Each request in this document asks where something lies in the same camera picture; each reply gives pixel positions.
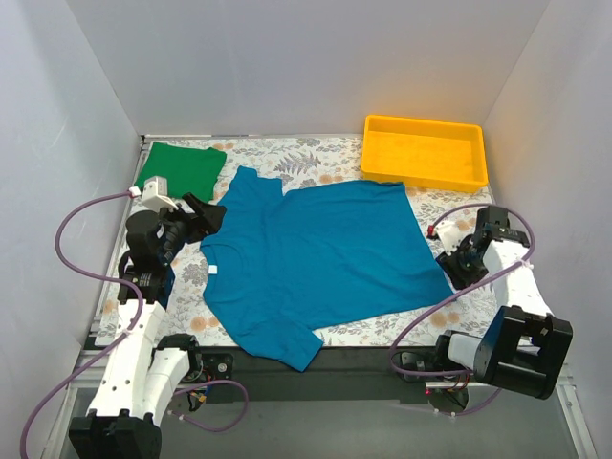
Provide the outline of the blue t shirt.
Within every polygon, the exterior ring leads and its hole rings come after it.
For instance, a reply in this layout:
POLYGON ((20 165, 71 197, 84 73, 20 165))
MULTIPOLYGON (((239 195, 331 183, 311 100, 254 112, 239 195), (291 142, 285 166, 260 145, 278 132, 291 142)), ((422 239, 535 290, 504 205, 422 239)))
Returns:
POLYGON ((204 239, 203 298, 252 356, 305 370, 317 331, 412 311, 450 286, 404 186, 357 180, 284 191, 241 166, 222 199, 220 230, 204 239))

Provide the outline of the yellow plastic tray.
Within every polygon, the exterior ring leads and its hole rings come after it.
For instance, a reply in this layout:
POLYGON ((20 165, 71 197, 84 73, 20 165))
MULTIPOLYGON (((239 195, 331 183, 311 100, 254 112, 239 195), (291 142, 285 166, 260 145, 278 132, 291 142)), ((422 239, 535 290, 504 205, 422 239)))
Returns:
POLYGON ((489 184, 482 128, 369 115, 364 122, 361 174, 379 183, 475 193, 489 184))

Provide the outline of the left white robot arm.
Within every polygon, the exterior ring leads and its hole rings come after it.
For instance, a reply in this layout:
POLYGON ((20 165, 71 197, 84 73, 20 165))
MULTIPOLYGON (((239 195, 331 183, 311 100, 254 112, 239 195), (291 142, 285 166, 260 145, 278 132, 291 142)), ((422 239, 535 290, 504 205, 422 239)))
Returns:
POLYGON ((174 258, 184 246, 217 233, 227 212, 191 193, 183 200, 147 198, 145 208, 125 222, 117 344, 87 413, 69 427, 80 458, 159 457, 160 424, 174 390, 203 373, 194 336, 156 338, 175 281, 174 258))

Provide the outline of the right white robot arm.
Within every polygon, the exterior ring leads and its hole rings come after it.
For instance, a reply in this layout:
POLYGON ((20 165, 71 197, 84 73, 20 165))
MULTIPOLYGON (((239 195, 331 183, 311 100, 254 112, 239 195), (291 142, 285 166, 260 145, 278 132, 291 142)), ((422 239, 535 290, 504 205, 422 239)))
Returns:
POLYGON ((442 221, 430 226, 427 236, 441 242, 436 261, 456 291, 490 285, 498 306, 483 337, 447 330, 438 338, 434 372, 450 381, 468 369, 479 383, 549 398, 573 327, 555 317, 540 294, 529 261, 532 236, 513 228, 508 210, 497 206, 478 210, 471 234, 442 221))

